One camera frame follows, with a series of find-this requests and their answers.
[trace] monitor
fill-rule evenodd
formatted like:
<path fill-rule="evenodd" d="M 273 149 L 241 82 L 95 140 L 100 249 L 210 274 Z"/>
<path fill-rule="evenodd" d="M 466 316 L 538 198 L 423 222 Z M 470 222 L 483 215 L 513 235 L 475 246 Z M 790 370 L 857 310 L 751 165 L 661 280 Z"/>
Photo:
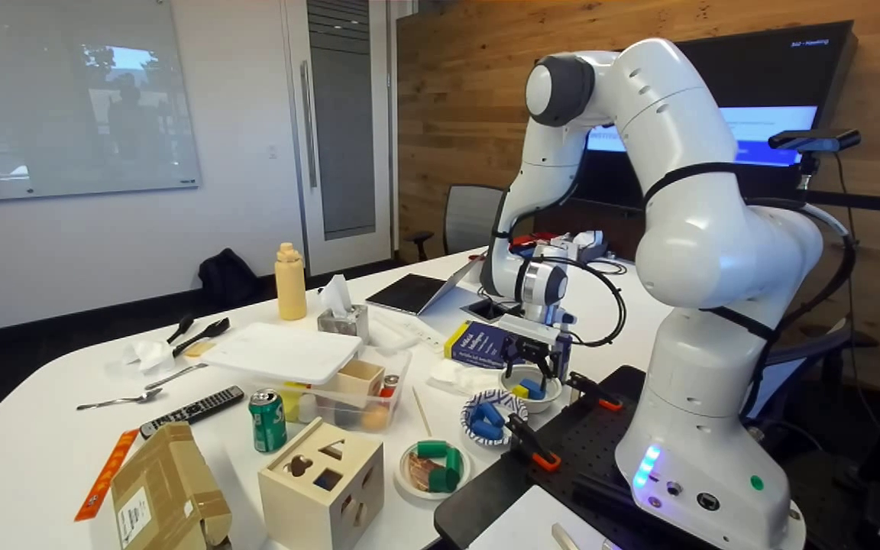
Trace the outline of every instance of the monitor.
<path fill-rule="evenodd" d="M 828 124 L 853 54 L 853 21 L 679 44 L 736 136 L 746 198 L 790 187 L 801 157 L 769 134 Z M 639 209 L 639 184 L 613 129 L 591 129 L 574 198 Z"/>
<path fill-rule="evenodd" d="M 816 121 L 816 105 L 773 105 L 773 108 L 721 108 L 724 124 L 736 136 L 736 165 L 788 169 L 801 162 L 793 149 L 773 149 L 769 136 L 780 131 L 805 131 Z M 598 124 L 587 134 L 590 152 L 625 152 L 613 124 Z"/>

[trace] table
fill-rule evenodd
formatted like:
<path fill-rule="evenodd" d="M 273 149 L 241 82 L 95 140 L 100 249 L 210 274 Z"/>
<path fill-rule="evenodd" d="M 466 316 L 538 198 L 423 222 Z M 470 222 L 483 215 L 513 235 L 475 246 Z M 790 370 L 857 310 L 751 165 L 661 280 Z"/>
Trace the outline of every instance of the table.
<path fill-rule="evenodd" d="M 453 252 L 355 278 L 349 280 L 349 290 L 355 300 L 362 300 L 380 286 L 402 278 L 407 272 L 447 278 L 465 262 L 466 252 Z M 665 306 L 661 306 L 642 290 L 632 268 L 625 274 L 618 274 L 613 284 L 623 286 L 623 300 L 629 306 L 625 331 L 613 344 L 574 348 L 571 370 L 590 379 L 602 379 L 620 363 L 643 365 L 657 320 L 665 316 Z M 604 333 L 618 310 L 610 306 L 609 290 L 579 272 L 571 272 L 568 300 L 563 306 L 576 316 L 574 331 L 582 339 Z M 277 323 L 276 302 L 257 302 L 221 310 L 200 319 L 195 326 L 205 326 L 214 319 L 228 319 L 233 326 L 258 320 Z M 316 297 L 308 293 L 308 319 L 295 323 L 313 326 L 313 319 L 316 319 Z M 400 451 L 423 436 L 411 387 L 422 396 L 433 436 L 465 443 L 475 469 L 488 468 L 497 459 L 497 451 L 470 445 L 461 436 L 457 411 L 466 396 L 423 384 L 430 365 L 439 363 L 439 333 L 417 326 L 414 319 L 384 307 L 374 307 L 368 320 L 414 326 L 422 333 L 422 341 L 411 348 L 395 425 L 384 435 L 368 435 L 382 436 L 384 443 L 389 483 L 382 517 L 362 530 L 357 547 L 367 550 L 423 547 L 438 537 L 433 508 L 410 505 L 391 483 Z M 146 381 L 165 376 L 165 373 L 141 376 L 124 359 L 135 341 L 165 339 L 168 333 L 171 326 L 161 326 L 65 355 L 40 365 L 0 403 L 0 547 L 48 547 L 48 550 L 117 547 L 111 499 L 100 508 L 98 519 L 72 521 L 72 514 L 83 505 L 89 485 L 95 483 L 95 472 L 100 469 L 117 436 L 124 428 L 136 428 L 161 411 L 171 411 L 221 387 L 265 384 L 265 379 L 241 370 L 205 365 L 197 373 L 171 381 L 165 387 L 168 396 L 146 407 L 111 407 L 91 411 L 72 409 L 75 403 L 95 396 L 100 400 L 112 394 L 141 394 Z M 193 425 L 193 435 L 200 451 L 208 451 L 210 464 L 218 464 L 218 459 L 228 459 L 223 460 L 223 468 L 218 468 L 218 483 L 233 505 L 233 544 L 277 547 L 265 537 L 258 519 L 264 508 L 258 508 L 257 469 L 270 460 L 270 454 L 258 454 L 253 450 L 247 409 L 233 407 L 214 419 Z"/>

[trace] yellow bottle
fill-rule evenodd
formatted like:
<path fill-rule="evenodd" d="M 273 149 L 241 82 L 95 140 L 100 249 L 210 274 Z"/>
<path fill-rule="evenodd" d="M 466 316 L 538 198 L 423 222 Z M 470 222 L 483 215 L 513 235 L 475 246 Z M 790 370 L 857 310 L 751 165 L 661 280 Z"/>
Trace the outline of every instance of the yellow bottle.
<path fill-rule="evenodd" d="M 277 284 L 277 319 L 295 320 L 308 316 L 306 302 L 306 260 L 291 241 L 280 241 L 276 260 L 276 284 Z"/>

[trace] bowl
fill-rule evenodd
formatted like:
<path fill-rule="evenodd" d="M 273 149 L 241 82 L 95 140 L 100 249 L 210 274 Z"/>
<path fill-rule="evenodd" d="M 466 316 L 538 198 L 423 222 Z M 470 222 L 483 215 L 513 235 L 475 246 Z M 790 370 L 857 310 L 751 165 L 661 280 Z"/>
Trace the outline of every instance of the bowl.
<path fill-rule="evenodd" d="M 502 387 L 518 400 L 528 416 L 543 416 L 563 396 L 563 379 L 548 379 L 543 394 L 524 396 L 521 391 L 541 384 L 541 370 L 535 363 L 515 363 L 510 376 L 502 376 Z"/>
<path fill-rule="evenodd" d="M 426 443 L 433 450 L 439 443 L 439 445 L 447 445 L 447 450 L 461 454 L 457 483 L 453 489 L 439 489 L 439 492 L 417 489 L 417 483 L 411 480 L 410 469 L 417 468 L 414 459 L 417 459 L 422 443 Z M 453 468 L 450 459 L 417 459 L 417 460 L 426 464 L 426 468 Z M 450 492 L 461 489 L 470 480 L 470 472 L 472 472 L 472 468 L 470 468 L 470 459 L 466 459 L 466 451 L 461 445 L 456 445 L 450 441 L 414 441 L 411 445 L 402 450 L 400 468 L 395 469 L 395 483 L 396 483 L 402 499 L 417 502 L 417 505 L 433 505 L 433 502 L 450 499 Z"/>
<path fill-rule="evenodd" d="M 466 400 L 461 428 L 475 445 L 503 450 L 510 443 L 507 416 L 528 420 L 528 409 L 515 396 L 507 391 L 483 391 Z"/>

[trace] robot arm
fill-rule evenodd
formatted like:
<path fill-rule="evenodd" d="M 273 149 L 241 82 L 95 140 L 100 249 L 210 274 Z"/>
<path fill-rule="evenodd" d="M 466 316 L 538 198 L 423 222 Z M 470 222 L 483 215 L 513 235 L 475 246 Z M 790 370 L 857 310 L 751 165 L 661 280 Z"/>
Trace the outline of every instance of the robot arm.
<path fill-rule="evenodd" d="M 483 286 L 521 307 L 563 300 L 566 268 L 513 258 L 510 228 L 566 198 L 591 124 L 618 124 L 649 201 L 634 272 L 673 306 L 618 468 L 642 511 L 714 547 L 804 544 L 785 472 L 746 435 L 740 407 L 769 331 L 823 249 L 819 228 L 743 201 L 719 105 L 665 39 L 541 57 L 524 105 L 521 169 L 502 206 Z M 686 499 L 665 496 L 664 483 L 685 485 Z"/>
<path fill-rule="evenodd" d="M 541 57 L 524 105 L 521 169 L 502 206 L 483 286 L 528 307 L 563 300 L 566 272 L 513 258 L 510 228 L 574 188 L 591 124 L 618 124 L 642 193 L 679 169 L 731 165 L 736 152 L 705 82 L 665 39 L 642 39 L 620 54 Z M 639 246 L 642 280 L 657 300 L 694 307 L 743 302 L 785 280 L 798 286 L 808 262 L 780 258 L 776 265 L 773 244 L 781 235 L 769 232 L 769 222 L 748 216 L 732 174 L 698 170 L 686 187 L 653 195 Z"/>

